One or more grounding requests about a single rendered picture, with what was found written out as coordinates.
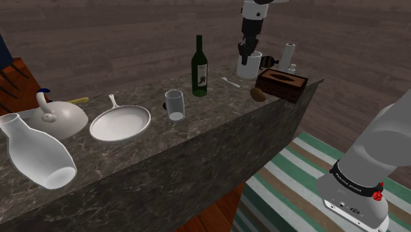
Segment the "white mug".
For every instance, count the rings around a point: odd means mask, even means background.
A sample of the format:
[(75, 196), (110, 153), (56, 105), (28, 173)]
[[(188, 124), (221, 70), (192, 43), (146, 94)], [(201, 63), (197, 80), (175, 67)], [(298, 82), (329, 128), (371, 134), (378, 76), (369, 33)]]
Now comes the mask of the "white mug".
[(247, 58), (247, 64), (242, 64), (242, 57), (238, 56), (238, 64), (236, 74), (240, 78), (253, 79), (258, 75), (262, 54), (259, 51), (254, 51), (251, 56)]

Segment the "green wine bottle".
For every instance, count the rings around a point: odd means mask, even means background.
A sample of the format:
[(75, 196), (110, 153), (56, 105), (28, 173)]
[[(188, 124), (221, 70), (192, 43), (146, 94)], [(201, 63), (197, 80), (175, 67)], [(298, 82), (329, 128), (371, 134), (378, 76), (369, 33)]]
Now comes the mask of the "green wine bottle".
[(196, 52), (191, 60), (192, 94), (203, 97), (207, 94), (207, 58), (202, 49), (202, 35), (196, 36)]

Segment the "clear drinking glass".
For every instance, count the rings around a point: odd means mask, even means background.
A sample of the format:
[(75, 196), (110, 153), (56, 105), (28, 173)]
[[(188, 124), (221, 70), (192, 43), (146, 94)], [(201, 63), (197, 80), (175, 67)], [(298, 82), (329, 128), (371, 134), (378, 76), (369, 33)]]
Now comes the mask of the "clear drinking glass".
[(184, 119), (184, 97), (180, 90), (169, 90), (165, 93), (165, 104), (169, 119), (179, 122)]

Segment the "brown tissue box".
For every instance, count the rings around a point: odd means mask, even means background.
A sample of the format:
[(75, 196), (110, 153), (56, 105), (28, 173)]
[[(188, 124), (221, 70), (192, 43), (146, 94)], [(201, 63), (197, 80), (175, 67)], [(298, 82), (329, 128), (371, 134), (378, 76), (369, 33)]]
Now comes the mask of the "brown tissue box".
[(308, 79), (305, 77), (275, 69), (265, 69), (258, 75), (255, 87), (266, 94), (296, 103), (307, 83)]

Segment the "white kettle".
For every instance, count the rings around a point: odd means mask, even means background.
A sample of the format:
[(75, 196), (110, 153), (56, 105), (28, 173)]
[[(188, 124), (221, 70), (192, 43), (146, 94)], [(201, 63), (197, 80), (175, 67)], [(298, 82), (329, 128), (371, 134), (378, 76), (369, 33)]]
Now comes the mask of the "white kettle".
[(46, 92), (49, 90), (41, 89), (36, 93), (39, 107), (28, 120), (31, 128), (62, 140), (78, 133), (86, 126), (88, 116), (80, 107), (66, 101), (46, 102)]

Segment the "white paper towel roll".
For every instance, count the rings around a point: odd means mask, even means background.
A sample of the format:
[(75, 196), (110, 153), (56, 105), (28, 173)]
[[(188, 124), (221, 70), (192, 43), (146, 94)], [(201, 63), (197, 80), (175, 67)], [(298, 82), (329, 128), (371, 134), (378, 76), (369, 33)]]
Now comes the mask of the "white paper towel roll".
[(290, 65), (290, 60), (294, 51), (295, 45), (293, 43), (287, 43), (283, 50), (282, 57), (279, 61), (279, 70), (281, 72), (287, 72)]

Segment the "brown potato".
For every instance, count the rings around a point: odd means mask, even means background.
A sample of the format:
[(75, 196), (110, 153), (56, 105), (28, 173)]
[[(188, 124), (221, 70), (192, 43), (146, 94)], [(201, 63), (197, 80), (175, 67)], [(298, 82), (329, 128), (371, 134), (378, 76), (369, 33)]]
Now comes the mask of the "brown potato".
[(266, 100), (265, 94), (259, 88), (252, 88), (250, 90), (250, 95), (256, 102), (264, 102)]

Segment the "white vase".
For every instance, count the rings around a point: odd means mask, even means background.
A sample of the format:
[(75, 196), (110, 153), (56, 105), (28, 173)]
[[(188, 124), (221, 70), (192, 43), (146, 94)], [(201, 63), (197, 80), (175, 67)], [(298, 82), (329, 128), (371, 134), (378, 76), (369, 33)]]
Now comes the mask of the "white vase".
[(49, 134), (29, 127), (19, 114), (0, 116), (0, 130), (7, 137), (12, 164), (32, 182), (53, 190), (75, 178), (77, 168), (65, 146)]

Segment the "green brown striped rug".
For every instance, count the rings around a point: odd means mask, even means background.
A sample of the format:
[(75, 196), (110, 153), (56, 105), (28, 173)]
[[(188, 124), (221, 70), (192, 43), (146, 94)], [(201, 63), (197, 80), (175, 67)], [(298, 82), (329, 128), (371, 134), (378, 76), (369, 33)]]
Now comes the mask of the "green brown striped rug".
[[(257, 173), (242, 192), (231, 232), (367, 232), (328, 210), (316, 187), (346, 152), (303, 132)], [(411, 190), (383, 180), (386, 232), (411, 232)]]

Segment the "yellow black striped fish figure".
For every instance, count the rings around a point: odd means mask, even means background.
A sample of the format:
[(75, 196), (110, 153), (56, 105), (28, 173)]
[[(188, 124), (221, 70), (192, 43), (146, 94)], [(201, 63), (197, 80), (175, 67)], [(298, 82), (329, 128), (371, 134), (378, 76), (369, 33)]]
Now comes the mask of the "yellow black striped fish figure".
[(271, 68), (275, 64), (278, 64), (279, 60), (275, 60), (274, 57), (268, 55), (268, 56), (262, 56), (260, 60), (260, 66), (259, 69), (262, 68)]

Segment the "white frying pan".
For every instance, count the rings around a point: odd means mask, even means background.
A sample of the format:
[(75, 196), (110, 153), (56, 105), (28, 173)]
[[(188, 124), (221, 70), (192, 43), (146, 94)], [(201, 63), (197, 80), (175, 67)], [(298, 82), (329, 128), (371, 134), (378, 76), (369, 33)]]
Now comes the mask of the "white frying pan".
[(117, 144), (143, 134), (151, 123), (150, 112), (139, 105), (118, 105), (108, 95), (112, 108), (98, 115), (90, 124), (90, 135), (99, 142)]

